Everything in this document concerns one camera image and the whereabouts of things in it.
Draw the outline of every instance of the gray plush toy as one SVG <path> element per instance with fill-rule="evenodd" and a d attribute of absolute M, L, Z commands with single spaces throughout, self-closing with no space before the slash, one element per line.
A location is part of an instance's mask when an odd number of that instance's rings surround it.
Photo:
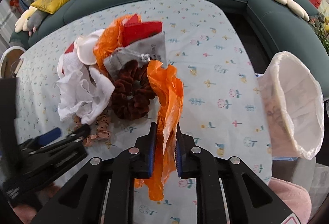
<path fill-rule="evenodd" d="M 34 12 L 27 21 L 27 28 L 29 29 L 29 36 L 32 36 L 33 33 L 39 28 L 42 21 L 47 17 L 49 13 L 37 10 Z"/>

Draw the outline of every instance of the red envelope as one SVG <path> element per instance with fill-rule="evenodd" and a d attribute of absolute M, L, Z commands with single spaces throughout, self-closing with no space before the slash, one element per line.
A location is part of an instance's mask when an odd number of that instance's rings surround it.
<path fill-rule="evenodd" d="M 131 23 L 130 20 L 124 26 L 123 29 L 123 43 L 122 46 L 126 47 L 133 42 L 141 39 L 153 36 L 162 32 L 161 21 L 148 21 Z"/>

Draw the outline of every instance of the white plastic bag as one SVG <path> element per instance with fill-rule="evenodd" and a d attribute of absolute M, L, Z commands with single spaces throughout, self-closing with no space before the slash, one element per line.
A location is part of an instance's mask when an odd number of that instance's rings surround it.
<path fill-rule="evenodd" d="M 319 152 L 324 136 L 320 84 L 287 51 L 277 53 L 257 79 L 267 113 L 272 155 L 311 160 Z"/>

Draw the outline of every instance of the black metal bracket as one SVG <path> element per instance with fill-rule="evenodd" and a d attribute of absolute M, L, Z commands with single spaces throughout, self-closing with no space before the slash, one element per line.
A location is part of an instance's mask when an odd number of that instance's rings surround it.
<path fill-rule="evenodd" d="M 111 185 L 104 224 L 133 224 L 134 179 L 150 178 L 153 172 L 157 126 L 137 138 L 135 146 L 116 158 L 87 162 L 32 220 L 32 224 L 99 223 L 109 180 Z"/>
<path fill-rule="evenodd" d="M 176 165 L 180 178 L 196 178 L 197 223 L 226 224 L 221 178 L 231 224 L 282 223 L 292 211 L 238 157 L 216 158 L 177 128 Z"/>
<path fill-rule="evenodd" d="M 20 151 L 22 161 L 14 176 L 3 184 L 3 190 L 12 206 L 26 199 L 37 191 L 47 187 L 66 171 L 87 157 L 82 140 L 90 134 L 90 127 L 83 125 L 57 143 L 41 148 L 35 140 L 24 143 L 20 148 L 32 145 L 33 149 L 23 148 Z"/>

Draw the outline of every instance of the scrunchie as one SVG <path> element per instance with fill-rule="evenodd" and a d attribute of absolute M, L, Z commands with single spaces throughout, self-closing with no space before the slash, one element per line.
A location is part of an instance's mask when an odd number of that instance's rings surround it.
<path fill-rule="evenodd" d="M 127 62 L 114 81 L 115 90 L 111 96 L 111 108 L 120 119 L 135 120 L 149 112 L 153 92 L 147 78 L 147 66 L 138 67 L 136 60 Z"/>

